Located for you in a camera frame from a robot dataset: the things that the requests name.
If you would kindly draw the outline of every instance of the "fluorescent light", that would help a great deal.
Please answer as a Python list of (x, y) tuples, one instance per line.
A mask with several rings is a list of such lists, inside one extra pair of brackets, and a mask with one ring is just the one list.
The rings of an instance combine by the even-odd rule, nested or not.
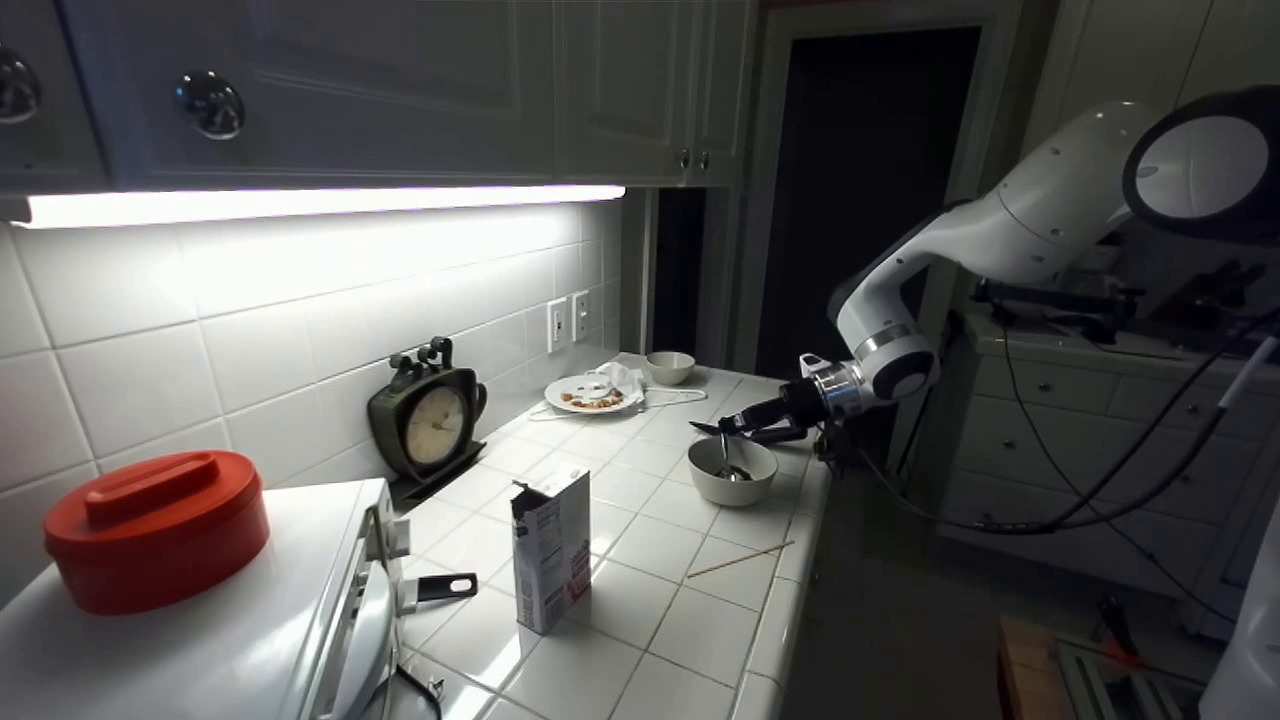
[(620, 196), (625, 196), (620, 185), (99, 191), (99, 196), (26, 196), (33, 216), (10, 223), (19, 226), (213, 223), (213, 221), (261, 221), (261, 216), (591, 205), (591, 198), (620, 198)]

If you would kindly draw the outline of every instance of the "white plate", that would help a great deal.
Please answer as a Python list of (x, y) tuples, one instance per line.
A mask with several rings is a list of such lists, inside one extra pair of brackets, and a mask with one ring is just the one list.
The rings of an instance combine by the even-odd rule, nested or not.
[(625, 399), (611, 404), (611, 406), (576, 406), (576, 404), (563, 404), (563, 390), (576, 390), (583, 378), (580, 376), (563, 376), (554, 384), (544, 387), (544, 399), (554, 406), (554, 413), (568, 413), (568, 416), (614, 416), (614, 413), (627, 413), (645, 399), (641, 387), (620, 387)]

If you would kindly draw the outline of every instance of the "metal handle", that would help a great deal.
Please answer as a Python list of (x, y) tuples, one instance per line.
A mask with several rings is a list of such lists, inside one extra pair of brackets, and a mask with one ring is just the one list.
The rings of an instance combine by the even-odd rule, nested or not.
[(208, 141), (226, 145), (244, 133), (244, 96), (215, 73), (184, 73), (174, 81), (174, 103), (194, 114)]
[(41, 75), (33, 65), (0, 46), (0, 125), (23, 125), (41, 112)]

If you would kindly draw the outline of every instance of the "kitchen counter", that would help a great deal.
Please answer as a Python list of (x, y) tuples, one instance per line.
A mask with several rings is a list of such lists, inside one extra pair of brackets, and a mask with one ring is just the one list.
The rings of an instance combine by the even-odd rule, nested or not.
[[(481, 597), (400, 619), (400, 656), (438, 678), (446, 720), (764, 720), (778, 717), (829, 466), (782, 444), (772, 494), (711, 506), (686, 474), (686, 420), (774, 396), (699, 370), (625, 416), (530, 406), (472, 473), (409, 511), (402, 571), (474, 571)], [(511, 479), (591, 466), (591, 597), (547, 637), (515, 622)]]

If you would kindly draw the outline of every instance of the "electrical outlet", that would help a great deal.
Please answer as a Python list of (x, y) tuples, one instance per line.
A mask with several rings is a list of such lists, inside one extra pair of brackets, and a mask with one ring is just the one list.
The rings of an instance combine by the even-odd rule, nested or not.
[(568, 296), (547, 299), (544, 325), (547, 325), (547, 357), (563, 351), (568, 348), (568, 325), (572, 325), (568, 321)]
[(594, 314), (594, 299), (588, 289), (572, 293), (572, 328), (568, 328), (568, 343), (580, 343), (591, 335), (591, 314)]

